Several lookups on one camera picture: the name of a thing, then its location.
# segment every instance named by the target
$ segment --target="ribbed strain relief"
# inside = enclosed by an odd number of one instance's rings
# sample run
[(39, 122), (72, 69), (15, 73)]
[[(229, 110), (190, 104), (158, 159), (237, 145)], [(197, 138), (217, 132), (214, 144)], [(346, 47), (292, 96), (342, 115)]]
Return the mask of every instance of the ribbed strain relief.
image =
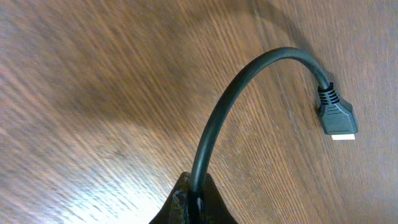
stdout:
[(335, 90), (333, 83), (330, 83), (329, 88), (326, 90), (318, 88), (318, 94), (321, 99), (321, 105), (332, 105), (340, 101), (340, 96)]

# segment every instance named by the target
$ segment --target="white connector tip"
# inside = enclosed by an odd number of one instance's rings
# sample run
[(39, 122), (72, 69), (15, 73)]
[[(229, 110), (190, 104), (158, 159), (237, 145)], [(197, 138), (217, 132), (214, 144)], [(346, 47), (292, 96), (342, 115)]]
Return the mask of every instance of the white connector tip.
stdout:
[(354, 134), (334, 134), (331, 136), (333, 140), (355, 140)]

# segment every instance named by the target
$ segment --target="plug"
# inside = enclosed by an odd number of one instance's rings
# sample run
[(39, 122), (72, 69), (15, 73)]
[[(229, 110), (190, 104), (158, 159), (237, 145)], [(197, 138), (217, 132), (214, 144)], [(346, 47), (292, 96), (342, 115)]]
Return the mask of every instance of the plug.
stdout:
[(333, 140), (354, 140), (358, 125), (353, 105), (340, 97), (333, 83), (326, 90), (319, 88), (318, 94), (321, 101), (318, 117), (325, 134)]

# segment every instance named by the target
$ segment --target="wood grain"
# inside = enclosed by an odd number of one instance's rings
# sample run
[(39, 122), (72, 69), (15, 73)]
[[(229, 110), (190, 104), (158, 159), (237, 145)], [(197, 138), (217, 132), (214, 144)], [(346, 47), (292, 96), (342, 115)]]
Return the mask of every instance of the wood grain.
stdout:
[(395, 0), (2, 1), (0, 222), (147, 223), (251, 59), (314, 54), (356, 110), (322, 133), (297, 62), (242, 92), (209, 172), (240, 223), (398, 222)]

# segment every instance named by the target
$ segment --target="cable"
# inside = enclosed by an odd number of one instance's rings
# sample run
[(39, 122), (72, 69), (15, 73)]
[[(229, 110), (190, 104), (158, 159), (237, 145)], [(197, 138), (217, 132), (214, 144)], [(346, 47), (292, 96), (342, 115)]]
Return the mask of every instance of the cable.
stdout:
[(270, 50), (251, 61), (225, 89), (203, 130), (190, 176), (190, 192), (192, 194), (199, 196), (203, 193), (207, 168), (218, 133), (240, 92), (263, 68), (281, 59), (298, 60), (311, 71), (320, 90), (327, 90), (330, 87), (324, 69), (310, 54), (300, 49), (281, 47)]

